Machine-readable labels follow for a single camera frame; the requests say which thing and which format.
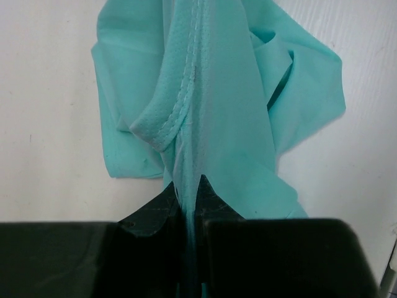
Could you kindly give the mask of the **teal t shirt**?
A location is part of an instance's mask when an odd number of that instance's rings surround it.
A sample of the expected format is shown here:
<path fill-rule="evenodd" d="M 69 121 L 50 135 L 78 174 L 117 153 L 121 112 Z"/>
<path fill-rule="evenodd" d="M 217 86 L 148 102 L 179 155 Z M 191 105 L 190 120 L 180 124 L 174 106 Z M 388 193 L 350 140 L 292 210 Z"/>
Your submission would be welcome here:
<path fill-rule="evenodd" d="M 200 297 L 199 189 L 244 219 L 306 219 L 277 162 L 344 113 L 342 61 L 273 1 L 107 1 L 96 32 L 107 171 L 178 203 L 177 247 L 156 242 L 170 255 L 136 293 Z"/>

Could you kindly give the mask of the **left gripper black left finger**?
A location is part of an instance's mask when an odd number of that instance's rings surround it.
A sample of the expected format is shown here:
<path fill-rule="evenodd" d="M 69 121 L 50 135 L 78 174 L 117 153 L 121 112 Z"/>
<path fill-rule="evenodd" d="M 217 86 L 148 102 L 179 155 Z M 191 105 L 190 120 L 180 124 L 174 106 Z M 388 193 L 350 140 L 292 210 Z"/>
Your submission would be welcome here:
<path fill-rule="evenodd" d="M 174 186 L 118 222 L 1 224 L 2 297 L 175 297 Z"/>

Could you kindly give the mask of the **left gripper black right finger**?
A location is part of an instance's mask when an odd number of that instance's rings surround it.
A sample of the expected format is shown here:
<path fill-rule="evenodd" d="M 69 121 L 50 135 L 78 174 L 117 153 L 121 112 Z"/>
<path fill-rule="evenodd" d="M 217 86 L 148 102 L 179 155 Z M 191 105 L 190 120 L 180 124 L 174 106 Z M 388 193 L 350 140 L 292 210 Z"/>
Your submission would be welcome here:
<path fill-rule="evenodd" d="M 359 239 L 338 219 L 240 216 L 200 179 L 195 210 L 204 297 L 378 297 Z"/>

